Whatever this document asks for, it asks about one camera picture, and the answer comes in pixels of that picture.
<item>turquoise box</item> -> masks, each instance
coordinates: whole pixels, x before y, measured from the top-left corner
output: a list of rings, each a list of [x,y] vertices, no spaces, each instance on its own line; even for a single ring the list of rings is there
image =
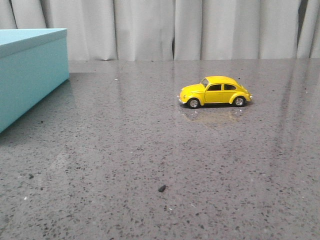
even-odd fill
[[[68,78],[67,29],[0,30],[0,132]]]

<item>windshield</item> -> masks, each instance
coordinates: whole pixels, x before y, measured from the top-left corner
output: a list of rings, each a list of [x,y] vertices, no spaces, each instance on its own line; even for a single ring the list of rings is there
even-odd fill
[[[209,84],[209,81],[208,79],[204,78],[202,81],[201,81],[202,85],[206,88],[207,85]]]

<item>white curtain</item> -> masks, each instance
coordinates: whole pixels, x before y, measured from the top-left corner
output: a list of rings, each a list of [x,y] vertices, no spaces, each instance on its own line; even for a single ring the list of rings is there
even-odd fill
[[[67,28],[70,60],[320,57],[319,0],[0,0],[16,28]]]

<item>toy car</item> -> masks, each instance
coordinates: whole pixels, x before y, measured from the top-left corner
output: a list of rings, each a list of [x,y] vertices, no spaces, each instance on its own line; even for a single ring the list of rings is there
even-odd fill
[[[232,104],[242,107],[252,95],[236,80],[227,76],[207,76],[199,84],[186,86],[177,96],[182,104],[191,109],[205,104]]]

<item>tire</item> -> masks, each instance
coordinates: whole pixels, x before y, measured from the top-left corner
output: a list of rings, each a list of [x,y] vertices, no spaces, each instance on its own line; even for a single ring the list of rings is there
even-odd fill
[[[246,99],[243,96],[237,96],[233,100],[233,105],[235,107],[243,107],[246,104]]]
[[[188,102],[187,105],[191,109],[197,109],[200,107],[200,101],[197,98],[191,98]]]

